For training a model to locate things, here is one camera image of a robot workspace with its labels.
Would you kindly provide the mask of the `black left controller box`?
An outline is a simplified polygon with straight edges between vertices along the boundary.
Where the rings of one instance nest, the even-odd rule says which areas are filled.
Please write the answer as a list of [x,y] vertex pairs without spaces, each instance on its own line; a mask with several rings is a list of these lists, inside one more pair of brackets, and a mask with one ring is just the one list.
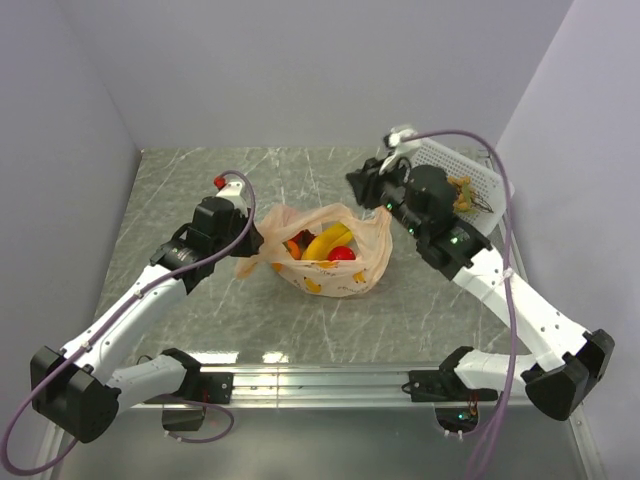
[[205,420],[205,409],[191,405],[165,405],[161,423],[168,432],[197,432]]

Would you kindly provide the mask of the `bunch of brown longans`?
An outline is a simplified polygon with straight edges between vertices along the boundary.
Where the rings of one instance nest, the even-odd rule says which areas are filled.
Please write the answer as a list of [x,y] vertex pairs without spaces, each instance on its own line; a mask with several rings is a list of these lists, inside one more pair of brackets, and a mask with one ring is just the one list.
[[476,190],[470,176],[448,176],[447,182],[456,190],[454,211],[458,214],[493,213],[493,208]]

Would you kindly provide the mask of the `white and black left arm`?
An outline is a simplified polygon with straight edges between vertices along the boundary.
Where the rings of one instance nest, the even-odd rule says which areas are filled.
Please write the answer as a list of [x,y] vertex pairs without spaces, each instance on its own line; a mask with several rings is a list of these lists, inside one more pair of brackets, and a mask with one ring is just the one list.
[[204,198],[191,221],[156,250],[102,317],[60,349],[43,347],[33,356],[33,409],[87,444],[119,414],[149,399],[202,399],[201,364],[179,349],[134,367],[120,363],[149,327],[213,274],[218,262],[258,253],[263,238],[253,224],[254,207],[239,182]]

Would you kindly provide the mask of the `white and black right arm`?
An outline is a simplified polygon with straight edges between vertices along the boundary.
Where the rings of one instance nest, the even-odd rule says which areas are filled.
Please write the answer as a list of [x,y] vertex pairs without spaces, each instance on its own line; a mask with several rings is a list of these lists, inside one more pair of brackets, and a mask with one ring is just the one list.
[[381,169],[371,158],[346,175],[357,204],[382,207],[415,239],[420,257],[476,297],[528,354],[487,354],[462,347],[441,365],[445,395],[472,390],[525,394],[546,416],[564,421],[606,372],[615,341],[570,320],[506,263],[489,239],[454,211],[455,188],[431,165]]

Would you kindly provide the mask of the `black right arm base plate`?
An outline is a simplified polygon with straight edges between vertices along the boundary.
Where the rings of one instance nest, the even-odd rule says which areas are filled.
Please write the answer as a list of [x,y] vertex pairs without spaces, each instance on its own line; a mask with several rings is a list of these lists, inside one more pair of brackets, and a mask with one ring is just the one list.
[[443,403],[496,401],[496,390],[470,389],[453,373],[440,370],[411,370],[401,390],[412,402]]

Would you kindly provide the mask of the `peach plastic bag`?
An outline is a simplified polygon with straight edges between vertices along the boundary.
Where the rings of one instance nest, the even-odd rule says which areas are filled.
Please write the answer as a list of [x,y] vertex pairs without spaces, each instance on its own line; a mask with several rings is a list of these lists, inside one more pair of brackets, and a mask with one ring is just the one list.
[[[321,236],[337,223],[353,234],[355,259],[297,260],[287,251],[285,243],[297,234],[307,230]],[[375,209],[370,218],[361,220],[340,203],[307,211],[277,205],[257,225],[257,230],[264,244],[258,254],[238,260],[235,267],[238,279],[249,277],[257,265],[265,264],[300,290],[325,297],[348,297],[371,290],[385,273],[393,249],[391,215],[382,207]]]

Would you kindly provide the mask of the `yellow banana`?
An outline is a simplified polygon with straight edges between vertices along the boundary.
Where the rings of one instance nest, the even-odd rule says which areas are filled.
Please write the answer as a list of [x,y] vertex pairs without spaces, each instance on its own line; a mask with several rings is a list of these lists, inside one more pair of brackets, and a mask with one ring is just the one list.
[[353,233],[344,224],[338,222],[316,236],[301,259],[305,261],[325,261],[336,247],[346,246],[353,239]]

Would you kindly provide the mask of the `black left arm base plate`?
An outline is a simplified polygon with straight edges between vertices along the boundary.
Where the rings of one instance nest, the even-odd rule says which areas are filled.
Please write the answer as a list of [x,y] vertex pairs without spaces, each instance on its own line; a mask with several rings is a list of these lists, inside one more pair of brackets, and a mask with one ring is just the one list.
[[170,394],[162,394],[147,403],[182,402],[183,400],[227,405],[231,401],[234,374],[231,372],[199,372],[187,374],[180,387]]

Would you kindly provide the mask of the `aluminium table edge rail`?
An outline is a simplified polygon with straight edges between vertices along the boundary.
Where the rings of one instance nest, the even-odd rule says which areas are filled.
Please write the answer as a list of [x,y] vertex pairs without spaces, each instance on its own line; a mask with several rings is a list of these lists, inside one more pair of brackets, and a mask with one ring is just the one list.
[[[411,397],[401,390],[411,370],[438,370],[403,365],[294,366],[267,364],[257,366],[205,365],[199,372],[234,374],[231,408],[321,408],[321,407],[400,407]],[[153,397],[175,392],[187,374],[175,367],[164,371],[156,360],[118,370],[107,381],[120,390],[122,411]],[[490,381],[470,389],[492,389],[500,384]],[[478,401],[427,403],[437,406],[466,406]]]

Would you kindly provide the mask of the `red fruit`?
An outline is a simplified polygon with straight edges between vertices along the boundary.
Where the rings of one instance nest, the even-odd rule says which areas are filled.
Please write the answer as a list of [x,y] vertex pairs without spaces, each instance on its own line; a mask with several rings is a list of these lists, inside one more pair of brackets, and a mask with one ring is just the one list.
[[333,248],[328,256],[328,261],[353,261],[357,258],[356,253],[348,246],[337,246]]

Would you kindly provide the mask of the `right controller board with led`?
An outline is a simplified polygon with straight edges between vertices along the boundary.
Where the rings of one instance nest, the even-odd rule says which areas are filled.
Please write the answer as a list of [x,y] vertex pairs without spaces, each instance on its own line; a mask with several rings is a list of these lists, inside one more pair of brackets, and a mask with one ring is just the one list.
[[438,425],[454,435],[466,435],[473,432],[479,425],[478,408],[469,407],[438,407],[435,409]]

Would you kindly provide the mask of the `white perforated plastic basket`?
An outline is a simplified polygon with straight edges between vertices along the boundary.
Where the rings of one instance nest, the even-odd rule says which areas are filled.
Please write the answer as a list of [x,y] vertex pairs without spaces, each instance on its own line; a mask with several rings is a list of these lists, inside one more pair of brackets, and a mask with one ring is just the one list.
[[430,165],[445,172],[447,181],[457,191],[455,213],[483,235],[491,234],[506,212],[502,177],[482,161],[434,140],[413,141],[410,146],[413,167]]

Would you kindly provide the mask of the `orange tangerine with leaf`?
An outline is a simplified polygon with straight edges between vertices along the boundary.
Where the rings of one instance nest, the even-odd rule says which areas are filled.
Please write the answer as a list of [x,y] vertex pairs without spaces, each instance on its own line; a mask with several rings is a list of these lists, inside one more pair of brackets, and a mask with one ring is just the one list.
[[294,260],[300,260],[302,257],[302,251],[300,249],[300,246],[298,245],[298,243],[294,240],[288,240],[284,243],[284,246],[287,250],[287,252],[289,253],[289,255],[294,259]]

